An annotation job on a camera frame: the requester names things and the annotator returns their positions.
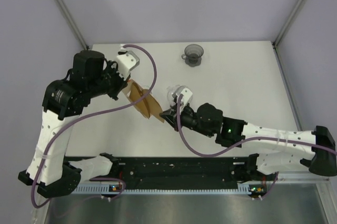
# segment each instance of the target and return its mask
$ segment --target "wall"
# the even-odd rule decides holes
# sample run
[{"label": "wall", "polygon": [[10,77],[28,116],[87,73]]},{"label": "wall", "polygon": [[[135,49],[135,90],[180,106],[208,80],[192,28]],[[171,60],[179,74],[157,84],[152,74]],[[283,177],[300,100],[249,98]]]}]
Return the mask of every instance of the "wall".
[{"label": "wall", "polygon": [[46,86],[65,76],[81,48],[53,0],[0,0],[1,223],[30,223],[28,167]]},{"label": "wall", "polygon": [[307,0],[280,45],[305,129],[327,126],[337,140],[337,0]]},{"label": "wall", "polygon": [[64,0],[94,43],[274,40],[296,0]]}]

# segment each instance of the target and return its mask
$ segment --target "brown object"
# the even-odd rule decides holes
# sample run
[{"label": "brown object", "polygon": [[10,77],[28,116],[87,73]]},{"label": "brown object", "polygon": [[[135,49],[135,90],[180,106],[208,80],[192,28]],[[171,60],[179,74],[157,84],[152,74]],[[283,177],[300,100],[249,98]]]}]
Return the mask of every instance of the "brown object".
[{"label": "brown object", "polygon": [[[148,90],[143,89],[139,84],[137,84],[134,80],[129,80],[127,83],[127,87],[125,87],[122,92],[126,96],[126,98],[130,101],[136,101],[143,94],[146,94]],[[158,101],[153,98],[151,94],[149,94],[145,99],[141,102],[138,102],[134,107],[147,119],[150,118],[151,115],[156,117],[162,123],[164,123],[164,119],[159,116],[159,114],[163,111],[162,107],[159,105]]]}]

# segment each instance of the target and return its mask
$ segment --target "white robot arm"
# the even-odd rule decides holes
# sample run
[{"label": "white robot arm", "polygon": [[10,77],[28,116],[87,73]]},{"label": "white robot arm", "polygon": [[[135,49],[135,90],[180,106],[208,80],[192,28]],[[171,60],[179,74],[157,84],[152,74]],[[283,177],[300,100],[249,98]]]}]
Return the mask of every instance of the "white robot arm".
[{"label": "white robot arm", "polygon": [[[249,153],[249,169],[254,169],[262,174],[269,175],[278,171],[310,171],[321,176],[336,176],[336,157],[334,154],[312,146],[289,143],[289,140],[303,142],[305,144],[324,146],[335,150],[335,141],[329,130],[317,126],[315,131],[285,131],[270,129],[223,116],[221,110],[206,103],[195,112],[189,102],[192,92],[184,86],[180,86],[173,92],[172,99],[177,102],[181,97],[180,111],[177,105],[161,113],[176,131],[178,131],[177,113],[180,114],[181,125],[200,134],[212,137],[216,135],[215,142],[223,147],[252,137],[261,137],[247,141],[238,147],[246,149]],[[270,154],[258,154],[257,148],[269,149]]]},{"label": "white robot arm", "polygon": [[[107,175],[115,160],[109,154],[64,162],[72,127],[58,137],[46,156],[43,153],[61,128],[78,119],[92,98],[108,94],[117,100],[117,95],[127,85],[130,71],[139,64],[139,58],[132,51],[126,50],[118,53],[116,61],[107,61],[102,53],[92,50],[76,54],[73,68],[67,76],[52,82],[46,89],[41,132],[35,154],[28,169],[19,173],[19,180],[32,185],[38,175],[37,192],[45,198],[53,198],[70,194],[80,182]],[[45,162],[40,174],[37,174],[42,158]]]}]

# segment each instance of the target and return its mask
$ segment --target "metal frame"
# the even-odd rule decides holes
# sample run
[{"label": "metal frame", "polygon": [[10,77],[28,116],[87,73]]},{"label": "metal frame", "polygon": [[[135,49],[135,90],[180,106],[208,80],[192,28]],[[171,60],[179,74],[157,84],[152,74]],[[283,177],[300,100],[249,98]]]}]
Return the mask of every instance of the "metal frame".
[{"label": "metal frame", "polygon": [[[299,130],[303,130],[302,126],[302,120],[300,117],[299,109],[296,104],[295,98],[293,96],[293,91],[291,88],[290,81],[287,77],[287,74],[284,69],[284,64],[282,62],[282,57],[280,56],[280,53],[278,51],[278,46],[284,36],[286,35],[287,31],[295,21],[296,17],[298,16],[299,12],[301,11],[303,5],[305,4],[306,0],[297,0],[296,4],[294,5],[292,11],[290,12],[286,22],[282,26],[279,34],[277,35],[275,41],[273,42],[274,52],[276,56],[277,63],[280,68],[280,73],[282,76],[282,79],[284,81],[284,86],[289,98],[289,102],[293,111],[293,115],[295,118],[295,122],[297,125],[297,128]],[[63,0],[55,0],[55,3],[57,7],[60,9],[62,15],[67,21],[67,24],[69,28],[74,33],[75,38],[78,40],[78,42],[81,44],[83,49],[88,49],[88,44],[85,41],[83,35],[81,34],[80,30],[78,29],[78,26],[76,25],[75,21],[73,20],[67,6],[65,5]],[[333,192],[331,183],[326,178],[319,178],[317,176],[313,176],[312,174],[303,173],[303,174],[280,174],[278,183],[283,184],[293,184],[293,183],[310,183],[310,184],[316,184],[318,188],[318,193],[320,196],[320,199],[322,201],[322,205],[326,214],[326,217],[328,219],[329,223],[337,223],[337,199]],[[42,209],[35,209],[33,211],[33,223],[41,223],[43,224],[46,218],[48,209],[48,204],[43,207]]]}]

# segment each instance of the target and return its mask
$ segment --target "white wall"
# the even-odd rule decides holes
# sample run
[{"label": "white wall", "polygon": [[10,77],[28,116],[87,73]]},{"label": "white wall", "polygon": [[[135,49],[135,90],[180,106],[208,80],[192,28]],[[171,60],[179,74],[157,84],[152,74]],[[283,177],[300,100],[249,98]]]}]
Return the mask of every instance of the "white wall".
[{"label": "white wall", "polygon": [[17,180],[34,154],[46,86],[81,48],[53,0],[0,0],[0,220],[30,223],[29,189]]},{"label": "white wall", "polygon": [[336,43],[337,0],[308,0],[280,46],[304,127],[327,126],[335,140]]},{"label": "white wall", "polygon": [[274,40],[296,0],[64,0],[87,43]]}]

